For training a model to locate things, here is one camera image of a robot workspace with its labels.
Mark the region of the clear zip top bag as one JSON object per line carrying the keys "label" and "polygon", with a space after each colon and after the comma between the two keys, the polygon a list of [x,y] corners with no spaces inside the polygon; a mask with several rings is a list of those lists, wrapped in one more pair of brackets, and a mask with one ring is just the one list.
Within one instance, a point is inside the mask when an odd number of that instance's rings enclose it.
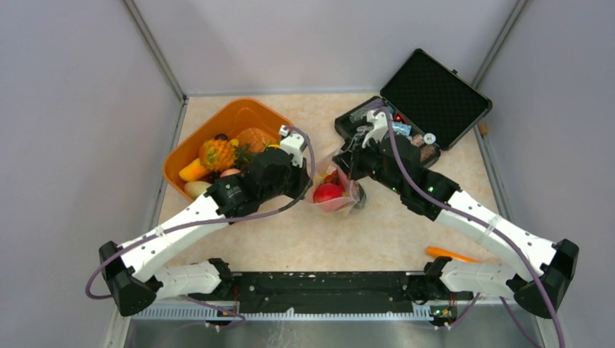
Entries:
{"label": "clear zip top bag", "polygon": [[367,196],[363,187],[350,180],[341,167],[333,161],[339,151],[319,159],[315,164],[313,186],[304,202],[323,214],[347,215],[365,207]]}

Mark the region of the red toy tomato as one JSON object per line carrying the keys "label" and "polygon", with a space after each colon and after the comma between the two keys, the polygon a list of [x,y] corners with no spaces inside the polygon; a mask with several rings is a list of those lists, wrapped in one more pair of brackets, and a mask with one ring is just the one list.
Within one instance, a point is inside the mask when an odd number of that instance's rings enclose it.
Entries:
{"label": "red toy tomato", "polygon": [[345,189],[343,186],[335,183],[322,183],[313,192],[313,202],[320,204],[332,199],[338,199],[343,197],[344,193]]}

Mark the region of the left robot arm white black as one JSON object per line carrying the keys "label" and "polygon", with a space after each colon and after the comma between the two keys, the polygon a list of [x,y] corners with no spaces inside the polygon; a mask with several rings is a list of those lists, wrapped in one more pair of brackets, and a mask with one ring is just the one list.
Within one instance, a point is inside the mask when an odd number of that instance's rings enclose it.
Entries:
{"label": "left robot arm white black", "polygon": [[158,299],[210,294],[225,299],[233,288],[228,268],[218,261],[169,268],[169,260],[213,232],[234,223],[268,218],[289,209],[312,184],[315,165],[280,148],[257,154],[239,174],[217,179],[188,207],[130,241],[108,241],[98,249],[99,267],[109,298],[128,317]]}

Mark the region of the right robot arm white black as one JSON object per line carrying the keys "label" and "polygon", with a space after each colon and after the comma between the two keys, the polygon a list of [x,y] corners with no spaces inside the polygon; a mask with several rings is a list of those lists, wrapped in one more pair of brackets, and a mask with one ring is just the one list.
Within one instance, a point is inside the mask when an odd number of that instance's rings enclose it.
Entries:
{"label": "right robot arm white black", "polygon": [[350,179],[369,177],[393,190],[411,212],[446,225],[498,256],[503,265],[463,266],[436,261],[425,279],[427,293],[482,292],[514,300],[541,318],[557,312],[574,279],[579,247],[536,236],[478,203],[458,183],[420,163],[420,151],[402,136],[363,146],[344,143],[334,163]]}

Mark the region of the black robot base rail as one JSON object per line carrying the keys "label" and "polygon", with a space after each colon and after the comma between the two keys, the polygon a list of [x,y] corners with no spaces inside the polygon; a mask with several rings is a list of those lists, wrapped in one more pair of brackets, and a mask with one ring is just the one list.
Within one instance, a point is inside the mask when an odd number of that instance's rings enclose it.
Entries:
{"label": "black robot base rail", "polygon": [[471,300],[470,291],[451,292],[420,272],[243,272],[234,273],[211,294],[192,294],[203,302],[230,302],[242,314],[405,313],[432,301]]}

